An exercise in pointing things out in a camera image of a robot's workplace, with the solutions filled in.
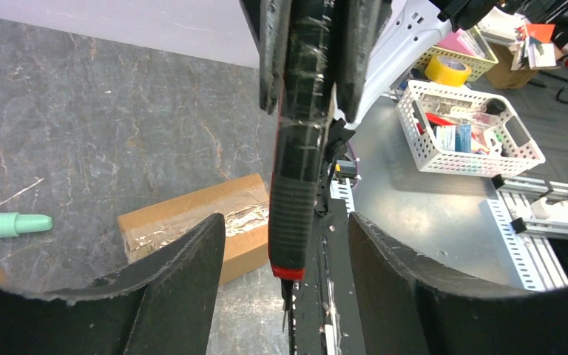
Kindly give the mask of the red black utility knife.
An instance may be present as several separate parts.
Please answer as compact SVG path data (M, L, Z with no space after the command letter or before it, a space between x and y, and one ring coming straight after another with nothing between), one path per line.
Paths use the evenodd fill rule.
M294 5L278 111L268 220L268 257L280 279L283 317L292 306L294 284L303 279L314 201L328 139L334 84L332 33L307 1Z

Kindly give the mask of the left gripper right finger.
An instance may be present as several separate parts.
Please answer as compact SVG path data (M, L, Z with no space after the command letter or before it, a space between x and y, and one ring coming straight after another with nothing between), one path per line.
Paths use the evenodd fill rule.
M568 285L529 291L465 274L349 217L369 354L568 354Z

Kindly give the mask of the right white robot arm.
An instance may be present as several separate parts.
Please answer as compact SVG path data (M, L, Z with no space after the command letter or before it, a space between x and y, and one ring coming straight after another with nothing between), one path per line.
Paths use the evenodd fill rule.
M272 113L283 86L294 5L303 1L242 1L259 53L259 102ZM426 50L469 30L495 1L307 1L323 24L335 24L337 116L356 129L380 95Z

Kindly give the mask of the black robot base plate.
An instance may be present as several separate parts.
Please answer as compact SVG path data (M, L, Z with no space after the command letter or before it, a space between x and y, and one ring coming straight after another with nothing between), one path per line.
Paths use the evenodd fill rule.
M348 144L354 133L342 120L330 127L305 276L293 287L288 312L290 354L365 353L348 235L352 187L359 180Z

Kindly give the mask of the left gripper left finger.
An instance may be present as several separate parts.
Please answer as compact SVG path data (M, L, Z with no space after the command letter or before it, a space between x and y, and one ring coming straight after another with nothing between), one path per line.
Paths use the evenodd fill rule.
M225 240L217 213L83 288L0 285L0 354L204 354Z

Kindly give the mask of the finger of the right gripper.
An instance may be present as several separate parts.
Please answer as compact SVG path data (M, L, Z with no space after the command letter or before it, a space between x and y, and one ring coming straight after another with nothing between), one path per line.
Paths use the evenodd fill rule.
M356 119L371 50L391 15L391 1L349 0L339 3L336 95L338 107L348 123Z
M272 114L283 86L291 0L262 0L259 7L259 94L261 110Z

